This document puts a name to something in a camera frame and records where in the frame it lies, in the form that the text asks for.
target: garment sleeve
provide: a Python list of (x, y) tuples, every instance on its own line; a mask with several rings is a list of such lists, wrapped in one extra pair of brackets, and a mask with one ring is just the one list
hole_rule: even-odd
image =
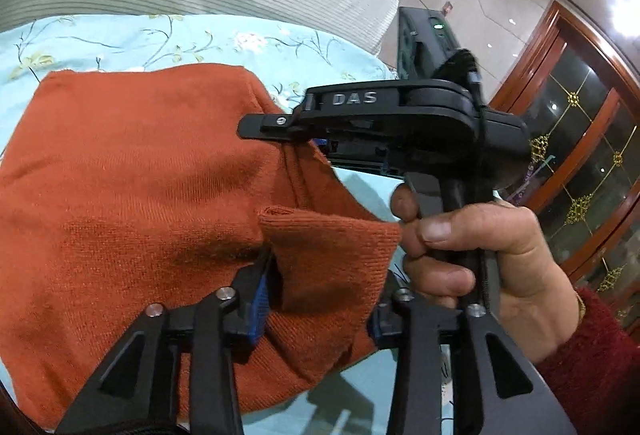
[(640, 433), (640, 347), (596, 294), (575, 334), (538, 365), (578, 435)]

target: light blue floral tablecloth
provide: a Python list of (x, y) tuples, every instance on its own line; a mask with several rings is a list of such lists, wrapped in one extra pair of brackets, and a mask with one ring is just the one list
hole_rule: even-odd
[[(364, 50), (298, 25), (225, 15), (46, 18), (0, 34), (0, 150), (39, 80), (52, 70), (149, 71), (196, 62), (244, 66), (286, 111), (311, 86), (394, 79)], [(336, 174), (373, 214), (395, 220), (388, 202), (398, 180), (340, 169)], [(398, 250), (391, 266), (401, 256)], [(378, 352), (280, 407), (245, 415), (244, 429), (247, 435), (382, 435), (395, 371), (392, 354)], [(0, 379), (12, 391), (1, 363)], [(444, 386), (443, 417), (452, 417), (451, 399)], [(451, 432), (450, 425), (444, 421), (443, 433)]]

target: orange fabric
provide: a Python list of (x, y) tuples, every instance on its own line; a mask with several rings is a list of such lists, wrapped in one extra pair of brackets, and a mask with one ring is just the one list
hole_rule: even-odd
[(0, 165), (0, 357), (37, 423), (57, 424), (146, 304), (199, 301), (265, 242), (283, 304), (236, 365), (242, 410), (372, 351), (364, 324), (399, 228), (314, 146), (239, 139), (261, 112), (278, 108), (232, 66), (42, 81)]

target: bright light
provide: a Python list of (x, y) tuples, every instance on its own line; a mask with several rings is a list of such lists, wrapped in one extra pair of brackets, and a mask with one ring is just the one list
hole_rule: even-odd
[(613, 6), (613, 26), (626, 36), (640, 36), (640, 0), (617, 0)]

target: screw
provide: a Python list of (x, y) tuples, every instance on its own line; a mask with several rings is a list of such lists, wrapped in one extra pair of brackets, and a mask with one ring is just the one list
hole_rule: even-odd
[(222, 301), (230, 300), (236, 295), (236, 289), (233, 287), (220, 287), (216, 290), (216, 298)]
[(474, 318), (481, 318), (486, 314), (486, 309), (479, 303), (471, 303), (466, 308), (466, 312)]
[(394, 300), (396, 301), (411, 301), (414, 299), (414, 293), (411, 292), (407, 287), (402, 287), (394, 292)]
[(150, 318), (157, 318), (164, 312), (164, 307), (160, 303), (151, 303), (145, 309), (145, 314)]

